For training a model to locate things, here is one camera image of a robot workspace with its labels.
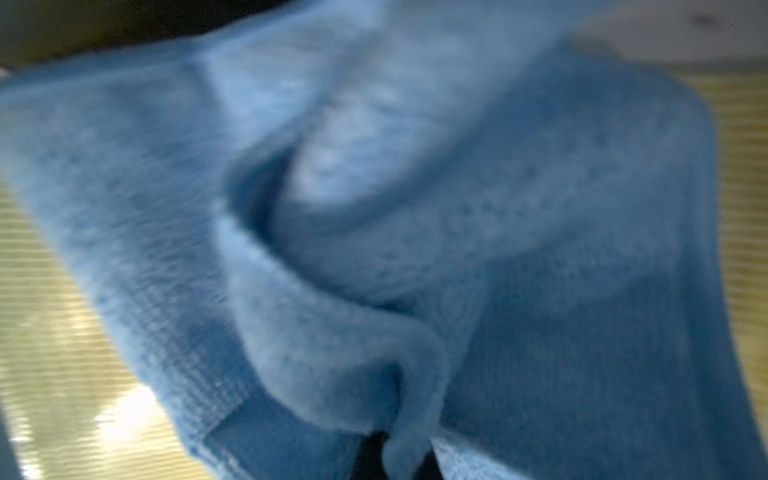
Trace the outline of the blue microfiber cloth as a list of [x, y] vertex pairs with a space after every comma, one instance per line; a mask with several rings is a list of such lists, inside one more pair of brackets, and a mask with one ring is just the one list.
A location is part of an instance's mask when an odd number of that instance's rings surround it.
[[1, 85], [1, 171], [220, 479], [763, 479], [714, 115], [607, 1], [296, 1]]

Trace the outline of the yellow mesh document bag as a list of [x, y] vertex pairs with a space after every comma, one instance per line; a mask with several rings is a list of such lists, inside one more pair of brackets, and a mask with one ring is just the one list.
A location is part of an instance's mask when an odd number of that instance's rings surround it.
[[[767, 423], [767, 76], [690, 74], [720, 135], [721, 260], [752, 404]], [[26, 479], [203, 479], [153, 394], [8, 192], [1, 195], [1, 408]]]

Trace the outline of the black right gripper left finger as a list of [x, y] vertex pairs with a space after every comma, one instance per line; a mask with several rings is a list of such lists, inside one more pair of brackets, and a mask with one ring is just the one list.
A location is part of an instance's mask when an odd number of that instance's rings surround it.
[[377, 432], [367, 437], [360, 445], [350, 480], [387, 480], [383, 466], [382, 451], [388, 436]]

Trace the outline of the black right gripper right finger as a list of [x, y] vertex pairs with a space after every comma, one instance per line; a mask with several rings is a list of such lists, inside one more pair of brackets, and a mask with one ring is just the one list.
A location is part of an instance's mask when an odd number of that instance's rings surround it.
[[440, 470], [439, 462], [433, 451], [430, 451], [424, 458], [422, 464], [416, 471], [414, 480], [444, 480]]

